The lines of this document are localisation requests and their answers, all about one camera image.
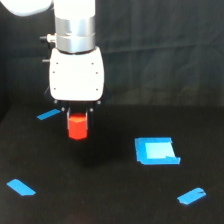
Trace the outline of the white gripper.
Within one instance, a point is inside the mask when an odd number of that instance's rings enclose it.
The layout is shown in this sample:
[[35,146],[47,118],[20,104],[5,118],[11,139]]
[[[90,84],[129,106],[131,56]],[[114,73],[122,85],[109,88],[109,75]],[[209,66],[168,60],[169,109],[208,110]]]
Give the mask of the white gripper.
[[[49,59],[49,87],[45,97],[58,110],[66,111],[66,125],[72,107],[77,104],[101,104],[111,98],[105,84],[104,63],[99,47],[83,54],[66,54],[53,48]],[[86,129],[91,126],[90,109],[86,110]]]

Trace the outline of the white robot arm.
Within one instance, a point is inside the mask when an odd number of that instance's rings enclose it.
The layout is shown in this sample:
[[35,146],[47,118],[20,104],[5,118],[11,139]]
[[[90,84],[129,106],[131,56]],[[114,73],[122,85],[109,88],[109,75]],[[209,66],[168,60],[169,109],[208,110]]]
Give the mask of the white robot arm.
[[55,32],[44,38],[55,47],[49,59],[49,91],[64,102],[100,101],[105,75],[95,44],[96,0],[0,0],[12,14],[27,17],[54,10]]

